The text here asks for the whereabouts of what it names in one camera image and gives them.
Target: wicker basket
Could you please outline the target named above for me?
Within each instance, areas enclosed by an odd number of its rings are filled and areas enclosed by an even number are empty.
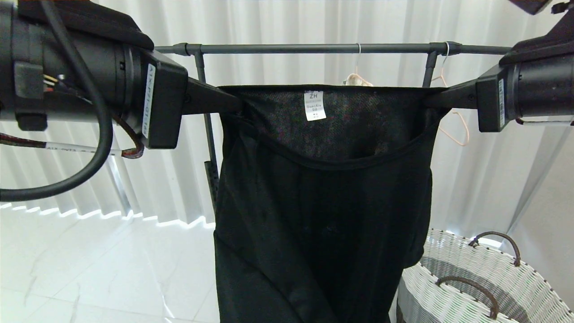
[[[508,239],[516,257],[479,245],[488,234]],[[520,260],[516,243],[498,232],[471,241],[431,229],[421,261],[404,270],[397,305],[399,323],[574,323],[548,282]]]

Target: basket handle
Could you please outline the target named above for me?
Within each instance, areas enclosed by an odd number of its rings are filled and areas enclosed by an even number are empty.
[[[436,285],[440,286],[442,283],[447,282],[449,280],[455,280],[457,282],[469,284],[470,286],[472,286],[472,287],[480,290],[482,293],[484,293],[484,295],[486,295],[486,297],[488,297],[490,299],[490,302],[492,303],[492,307],[490,307],[490,315],[488,315],[488,317],[492,318],[493,320],[496,320],[500,310],[499,310],[497,299],[494,298],[494,295],[492,295],[491,292],[489,292],[486,288],[484,288],[479,283],[473,282],[470,279],[457,277],[457,276],[446,276],[446,277],[439,278],[436,282]]]
[[[514,242],[514,240],[512,240],[511,237],[509,237],[508,235],[504,234],[504,233],[500,233],[500,232],[496,232],[496,231],[487,231],[487,232],[483,232],[479,235],[477,235],[474,240],[470,241],[470,243],[468,244],[471,247],[474,247],[475,245],[478,245],[478,239],[484,237],[484,236],[488,236],[489,234],[494,234],[496,236],[501,236],[504,239],[508,240],[508,242],[510,242],[510,244],[512,245],[512,248],[514,248],[514,253],[516,254],[516,258],[514,260],[514,266],[515,267],[519,267],[520,266],[520,251],[518,250],[518,246],[516,245],[516,242]]]

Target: marble floor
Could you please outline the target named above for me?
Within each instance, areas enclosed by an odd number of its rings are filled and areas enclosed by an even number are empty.
[[[219,322],[210,225],[47,213],[0,209],[2,323]]]

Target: robotic arm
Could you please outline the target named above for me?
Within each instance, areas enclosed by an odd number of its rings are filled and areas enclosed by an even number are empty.
[[[550,2],[511,1],[530,14]],[[425,104],[477,109],[481,132],[500,132],[522,117],[574,116],[573,8],[574,0],[554,5],[554,14],[566,13],[546,36],[516,44],[481,77]],[[143,145],[175,148],[182,114],[243,107],[240,99],[189,78],[183,66],[155,51],[131,17],[90,1],[0,1],[0,34],[0,119],[16,120],[27,131],[45,130],[48,117],[97,119],[100,126],[86,168],[45,187],[2,189],[0,201],[50,197],[85,182],[110,154],[112,119],[136,142],[136,151],[122,156],[137,157]],[[152,112],[152,104],[161,108]],[[0,134],[0,143],[14,142],[42,144]]]

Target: vertical pole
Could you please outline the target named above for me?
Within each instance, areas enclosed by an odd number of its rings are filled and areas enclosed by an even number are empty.
[[[203,53],[201,50],[198,50],[193,55],[195,57],[197,77],[200,82],[205,83],[205,62],[203,60]],[[217,190],[219,186],[219,173],[217,168],[217,157],[215,156],[214,129],[211,124],[211,114],[204,114],[203,120],[205,121],[205,132],[207,134],[207,147],[210,151],[210,159],[204,163],[205,173],[207,174],[207,183],[210,187],[211,203],[215,211],[215,201],[217,199]]]
[[[436,51],[428,53],[426,56],[425,76],[422,79],[422,87],[430,87],[432,81],[432,74],[435,71],[436,58],[438,53]]]

